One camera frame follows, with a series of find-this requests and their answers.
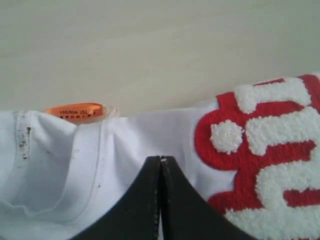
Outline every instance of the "table surface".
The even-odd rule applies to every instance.
[[[0,109],[124,116],[320,70],[319,0],[1,0]]]

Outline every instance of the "white t-shirt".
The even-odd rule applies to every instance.
[[[0,236],[71,238],[120,199],[148,156],[174,156],[204,199],[232,190],[236,172],[208,167],[194,149],[198,121],[217,108],[212,101],[80,126],[0,112]]]

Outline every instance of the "orange size label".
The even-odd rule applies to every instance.
[[[86,121],[106,114],[103,105],[93,102],[55,106],[44,112],[70,122]]]

